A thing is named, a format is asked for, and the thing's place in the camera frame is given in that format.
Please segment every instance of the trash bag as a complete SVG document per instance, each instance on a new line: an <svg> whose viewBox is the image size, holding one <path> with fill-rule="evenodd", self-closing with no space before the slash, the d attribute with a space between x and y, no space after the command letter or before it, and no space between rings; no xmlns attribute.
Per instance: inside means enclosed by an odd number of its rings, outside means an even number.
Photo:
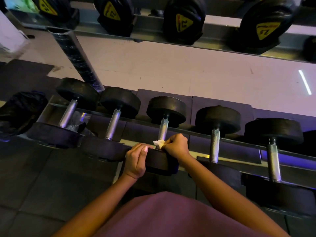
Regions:
<svg viewBox="0 0 316 237"><path fill-rule="evenodd" d="M0 140L26 132L48 101L42 92L18 92L0 107Z"/></svg>

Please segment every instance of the maroon shirt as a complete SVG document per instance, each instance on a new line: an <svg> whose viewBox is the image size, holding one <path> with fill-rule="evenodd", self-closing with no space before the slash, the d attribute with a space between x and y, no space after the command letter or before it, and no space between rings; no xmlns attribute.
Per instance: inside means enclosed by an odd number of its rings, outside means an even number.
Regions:
<svg viewBox="0 0 316 237"><path fill-rule="evenodd" d="M160 192L132 199L94 237L255 236L256 232L197 200Z"/></svg>

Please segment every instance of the yellow sticker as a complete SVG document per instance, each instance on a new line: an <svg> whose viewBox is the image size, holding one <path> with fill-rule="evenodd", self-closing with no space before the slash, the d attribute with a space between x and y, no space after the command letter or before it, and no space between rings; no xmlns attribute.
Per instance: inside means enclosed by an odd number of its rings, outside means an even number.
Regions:
<svg viewBox="0 0 316 237"><path fill-rule="evenodd" d="M176 15L177 31L182 32L193 24L193 21L181 14Z"/></svg>
<svg viewBox="0 0 316 237"><path fill-rule="evenodd" d="M117 21L121 20L110 1L108 1L107 4L105 5L103 15L113 20L117 20Z"/></svg>
<svg viewBox="0 0 316 237"><path fill-rule="evenodd" d="M280 22L265 22L257 25L257 35L259 40L265 39L268 35L275 31L279 27Z"/></svg>
<svg viewBox="0 0 316 237"><path fill-rule="evenodd" d="M39 0L39 8L51 15L57 16L57 12L52 8L52 6L46 0Z"/></svg>

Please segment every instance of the wipe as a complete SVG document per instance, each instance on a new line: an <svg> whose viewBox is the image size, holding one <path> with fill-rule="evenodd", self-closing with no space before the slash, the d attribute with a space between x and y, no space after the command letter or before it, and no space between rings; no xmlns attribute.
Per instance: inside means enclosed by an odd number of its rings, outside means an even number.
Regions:
<svg viewBox="0 0 316 237"><path fill-rule="evenodd" d="M154 145L155 146L159 146L160 149L161 149L161 147L163 146L164 143L165 143L164 140L154 141Z"/></svg>

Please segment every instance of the hand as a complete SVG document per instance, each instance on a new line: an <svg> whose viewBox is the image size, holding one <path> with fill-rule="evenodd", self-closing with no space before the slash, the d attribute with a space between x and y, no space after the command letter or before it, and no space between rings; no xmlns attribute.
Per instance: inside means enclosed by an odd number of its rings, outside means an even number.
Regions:
<svg viewBox="0 0 316 237"><path fill-rule="evenodd" d="M129 175L135 180L144 175L148 148L152 149L153 147L148 144L138 143L126 153L123 174Z"/></svg>
<svg viewBox="0 0 316 237"><path fill-rule="evenodd" d="M162 146L171 156L180 160L181 158L190 155L188 148L188 138L182 134L171 136Z"/></svg>

